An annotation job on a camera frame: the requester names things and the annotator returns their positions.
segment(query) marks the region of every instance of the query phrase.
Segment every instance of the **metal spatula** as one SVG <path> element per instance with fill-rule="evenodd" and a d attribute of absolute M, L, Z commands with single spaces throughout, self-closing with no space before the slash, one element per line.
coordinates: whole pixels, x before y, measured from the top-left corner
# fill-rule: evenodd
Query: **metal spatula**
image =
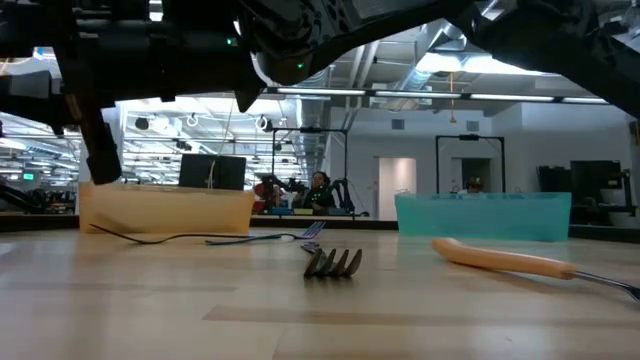
<path fill-rule="evenodd" d="M 634 300 L 640 302 L 640 288 L 578 271 L 575 265 L 562 261 L 504 251 L 473 248 L 451 238 L 435 239 L 431 242 L 431 247 L 438 254 L 453 263 L 491 270 L 549 276 L 562 280 L 578 278 L 624 290 L 629 293 Z"/>

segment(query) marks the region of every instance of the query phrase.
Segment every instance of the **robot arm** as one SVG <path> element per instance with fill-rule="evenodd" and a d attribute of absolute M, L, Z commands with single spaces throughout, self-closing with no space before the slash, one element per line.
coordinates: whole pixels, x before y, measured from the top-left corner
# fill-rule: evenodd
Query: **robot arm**
<path fill-rule="evenodd" d="M 446 18 L 496 59 L 564 75 L 640 118 L 640 53 L 600 28 L 593 1 L 519 0 L 491 21 L 472 0 L 162 0 L 163 21 L 151 22 L 149 0 L 0 0 L 0 59 L 51 46 L 64 81 L 57 91 L 50 78 L 3 78 L 0 111 L 58 132 L 79 125 L 94 182 L 108 183 L 120 164 L 100 109 L 117 100 L 232 90 L 244 111 L 266 87 L 252 54 L 292 85 L 356 46 Z"/>

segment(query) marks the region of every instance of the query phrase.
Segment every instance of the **white door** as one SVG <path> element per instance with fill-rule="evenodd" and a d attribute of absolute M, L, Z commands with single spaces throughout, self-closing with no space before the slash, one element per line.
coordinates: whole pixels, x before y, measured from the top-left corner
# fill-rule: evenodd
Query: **white door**
<path fill-rule="evenodd" d="M 396 194 L 416 193 L 416 159 L 379 158 L 378 169 L 378 220 L 395 221 Z"/>

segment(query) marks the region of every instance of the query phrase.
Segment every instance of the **black frame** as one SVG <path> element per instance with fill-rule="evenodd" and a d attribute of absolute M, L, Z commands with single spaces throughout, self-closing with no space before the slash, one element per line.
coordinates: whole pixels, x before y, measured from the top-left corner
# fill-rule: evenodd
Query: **black frame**
<path fill-rule="evenodd" d="M 436 135 L 436 193 L 440 193 L 440 139 L 458 139 L 460 141 L 498 140 L 500 141 L 500 161 L 502 169 L 502 192 L 507 192 L 507 175 L 504 156 L 503 136 L 481 136 L 481 135 Z"/>

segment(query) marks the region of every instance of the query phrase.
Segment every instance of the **wooden table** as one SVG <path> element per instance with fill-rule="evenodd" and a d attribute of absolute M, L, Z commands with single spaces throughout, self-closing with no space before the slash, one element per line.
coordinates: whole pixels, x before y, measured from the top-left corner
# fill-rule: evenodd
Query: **wooden table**
<path fill-rule="evenodd" d="M 3 234 L 0 359 L 640 358 L 640 306 L 623 292 L 448 264 L 393 232 L 318 241 L 364 250 L 352 281 L 303 279 L 308 255 L 291 242 Z M 639 246 L 485 245 L 640 283 Z"/>

